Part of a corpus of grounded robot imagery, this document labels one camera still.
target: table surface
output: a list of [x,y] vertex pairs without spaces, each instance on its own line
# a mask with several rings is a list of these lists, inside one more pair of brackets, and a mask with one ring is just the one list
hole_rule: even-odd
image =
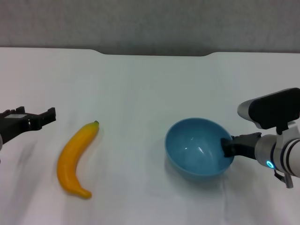
[[[300,179],[286,189],[272,170],[236,157],[219,179],[193,184],[169,165],[164,137],[188,117],[213,120],[232,135],[257,132],[238,116],[238,104],[299,86],[299,70],[299,54],[0,48],[0,111],[57,111],[56,122],[0,152],[1,224],[298,225]],[[94,120],[100,133],[77,167],[93,193],[86,201],[62,191],[56,162],[71,136]]]

